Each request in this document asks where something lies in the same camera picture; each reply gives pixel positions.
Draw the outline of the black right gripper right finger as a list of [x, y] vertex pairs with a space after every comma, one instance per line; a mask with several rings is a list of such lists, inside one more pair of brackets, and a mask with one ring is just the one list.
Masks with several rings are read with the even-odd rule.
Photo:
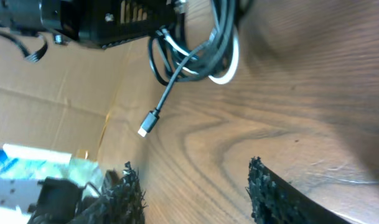
[[255, 223], [347, 224], [348, 221], [319, 205], [275, 174], [260, 157], [251, 158], [246, 191]]

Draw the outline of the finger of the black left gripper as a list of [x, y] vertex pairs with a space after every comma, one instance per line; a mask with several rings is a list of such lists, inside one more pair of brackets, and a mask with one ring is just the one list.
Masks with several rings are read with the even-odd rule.
[[107, 49], [154, 34], [177, 21], [168, 0], [91, 0], [82, 7], [78, 42]]

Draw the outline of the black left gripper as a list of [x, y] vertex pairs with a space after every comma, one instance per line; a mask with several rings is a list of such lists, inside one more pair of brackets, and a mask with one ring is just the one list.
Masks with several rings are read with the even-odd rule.
[[0, 26], [24, 32], [50, 32], [78, 40], [81, 0], [0, 0]]

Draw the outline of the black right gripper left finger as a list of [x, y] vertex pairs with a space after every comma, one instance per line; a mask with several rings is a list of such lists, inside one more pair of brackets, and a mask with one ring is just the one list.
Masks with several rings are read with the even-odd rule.
[[68, 179], [48, 177], [39, 181], [41, 191], [36, 203], [29, 206], [32, 215], [28, 224], [70, 223], [144, 223], [144, 195], [138, 173], [130, 162], [124, 164], [123, 176], [115, 170], [105, 174], [101, 190], [95, 196], [85, 196], [83, 187]]

